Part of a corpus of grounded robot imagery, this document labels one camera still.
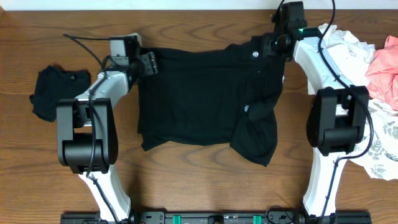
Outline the black polo shirt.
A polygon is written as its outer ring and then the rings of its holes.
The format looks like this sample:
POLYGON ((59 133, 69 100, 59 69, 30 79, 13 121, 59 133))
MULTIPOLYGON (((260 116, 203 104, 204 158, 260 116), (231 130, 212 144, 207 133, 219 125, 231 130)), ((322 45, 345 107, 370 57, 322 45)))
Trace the black polo shirt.
POLYGON ((207 52, 154 48, 159 71, 138 82, 142 148, 227 143, 267 166, 277 147, 274 108, 285 67, 272 39, 264 34, 207 52))

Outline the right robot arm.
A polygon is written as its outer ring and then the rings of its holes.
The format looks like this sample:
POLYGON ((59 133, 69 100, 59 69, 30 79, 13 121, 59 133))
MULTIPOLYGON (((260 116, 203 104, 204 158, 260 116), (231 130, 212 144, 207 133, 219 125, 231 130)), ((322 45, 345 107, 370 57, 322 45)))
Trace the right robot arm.
POLYGON ((306 126, 312 169, 294 223, 370 223, 369 212, 339 212, 335 205, 346 161, 356 158, 365 127, 373 127, 369 92, 343 75, 326 48, 326 32, 308 27, 302 1, 280 2, 272 22, 275 36, 266 40, 264 55, 294 60, 315 92, 306 126))

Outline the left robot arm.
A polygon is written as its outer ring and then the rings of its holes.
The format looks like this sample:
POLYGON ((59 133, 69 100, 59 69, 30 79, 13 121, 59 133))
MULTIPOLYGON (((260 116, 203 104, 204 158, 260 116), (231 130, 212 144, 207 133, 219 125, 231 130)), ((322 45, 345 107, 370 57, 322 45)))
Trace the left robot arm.
POLYGON ((106 41, 111 53, 99 62, 96 81, 56 108, 58 159, 89 187, 99 212, 66 213, 61 223, 140 222, 115 167, 119 143, 113 109, 138 79, 158 72, 157 64, 152 52, 141 53, 137 33, 106 41))

